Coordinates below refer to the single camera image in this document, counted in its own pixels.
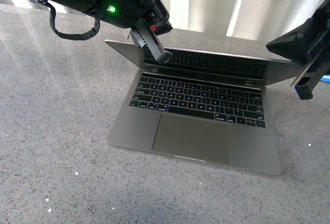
black cable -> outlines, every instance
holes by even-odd
[[[83,33],[83,34],[64,34],[64,33],[61,33],[55,28],[56,10],[55,10],[54,6],[52,6],[48,2],[44,3],[43,5],[50,8],[51,14],[49,16],[50,17],[49,21],[50,21],[50,24],[51,24],[51,28],[52,28],[53,32],[56,35],[58,35],[60,38],[68,39],[68,40],[74,40],[74,41],[85,41],[85,40],[88,40],[88,39],[94,37],[98,33],[98,31],[100,30],[100,21],[98,19],[95,19],[94,27],[86,33]]]

space bar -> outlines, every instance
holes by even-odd
[[[195,109],[185,109],[185,108],[174,107],[174,106],[169,106],[168,112],[187,115],[187,116],[207,118],[207,119],[212,119],[212,120],[214,120],[214,117],[215,117],[214,113],[211,113],[211,112],[199,111],[199,110],[195,110]]]

laptop screen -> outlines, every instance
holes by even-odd
[[[173,54],[171,60],[162,67],[169,69],[188,70],[222,76],[250,79],[262,79],[268,61],[244,57],[201,53],[185,50],[166,49]],[[148,47],[143,47],[144,62],[148,65],[160,66],[153,58]]]

laptop keyboard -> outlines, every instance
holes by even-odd
[[[130,106],[266,127],[261,91],[143,73]]]

silver laptop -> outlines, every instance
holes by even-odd
[[[111,145],[267,174],[282,171],[265,85],[301,67],[274,59],[105,40],[140,69],[110,131]]]

